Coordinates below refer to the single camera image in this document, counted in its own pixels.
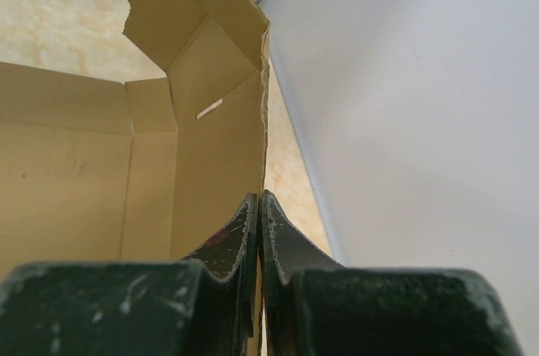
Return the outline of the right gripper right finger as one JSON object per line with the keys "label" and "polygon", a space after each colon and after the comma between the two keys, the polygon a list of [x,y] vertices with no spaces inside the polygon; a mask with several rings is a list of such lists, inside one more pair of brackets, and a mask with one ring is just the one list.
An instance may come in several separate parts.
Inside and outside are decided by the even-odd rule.
{"label": "right gripper right finger", "polygon": [[472,270],[347,268],[260,200],[271,355],[520,355],[492,285]]}

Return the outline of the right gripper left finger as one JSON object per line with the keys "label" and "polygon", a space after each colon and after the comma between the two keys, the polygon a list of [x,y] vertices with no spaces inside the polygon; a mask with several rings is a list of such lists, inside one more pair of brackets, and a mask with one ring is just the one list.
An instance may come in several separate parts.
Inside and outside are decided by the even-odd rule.
{"label": "right gripper left finger", "polygon": [[184,258],[26,263],[1,284],[4,355],[244,355],[257,333],[259,199]]}

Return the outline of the brown cardboard box sheet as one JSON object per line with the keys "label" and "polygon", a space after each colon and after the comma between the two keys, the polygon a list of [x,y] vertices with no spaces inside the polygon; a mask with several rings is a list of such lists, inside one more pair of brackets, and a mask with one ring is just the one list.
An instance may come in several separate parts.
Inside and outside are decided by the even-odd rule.
{"label": "brown cardboard box sheet", "polygon": [[1,65],[1,284],[26,263],[184,258],[264,187],[270,22],[254,0],[128,0],[131,82]]}

